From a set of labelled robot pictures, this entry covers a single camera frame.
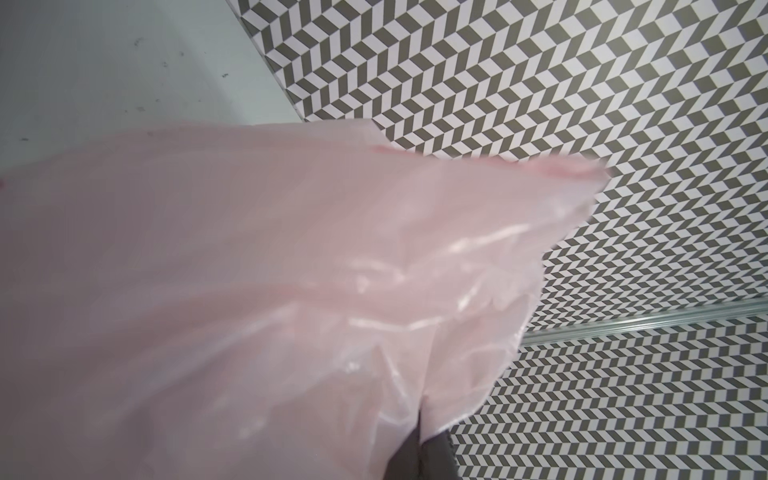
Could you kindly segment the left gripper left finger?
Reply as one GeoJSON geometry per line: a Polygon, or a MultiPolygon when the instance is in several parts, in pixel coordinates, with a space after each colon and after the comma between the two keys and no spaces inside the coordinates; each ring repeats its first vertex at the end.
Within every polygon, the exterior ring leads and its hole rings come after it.
{"type": "Polygon", "coordinates": [[[419,428],[415,428],[387,464],[384,480],[420,479],[419,428]]]}

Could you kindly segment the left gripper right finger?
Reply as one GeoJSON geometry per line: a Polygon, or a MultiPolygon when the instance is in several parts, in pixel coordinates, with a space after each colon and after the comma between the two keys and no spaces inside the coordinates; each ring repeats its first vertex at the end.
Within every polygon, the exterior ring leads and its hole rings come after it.
{"type": "Polygon", "coordinates": [[[449,431],[426,440],[421,445],[423,480],[460,480],[455,449],[449,431]]]}

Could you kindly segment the pink plastic bag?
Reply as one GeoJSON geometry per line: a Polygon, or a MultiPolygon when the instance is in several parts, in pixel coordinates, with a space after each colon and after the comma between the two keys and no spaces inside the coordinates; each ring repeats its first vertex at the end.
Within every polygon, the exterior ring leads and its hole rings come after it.
{"type": "Polygon", "coordinates": [[[517,355],[608,181],[369,121],[136,131],[1,175],[5,479],[381,479],[517,355]]]}

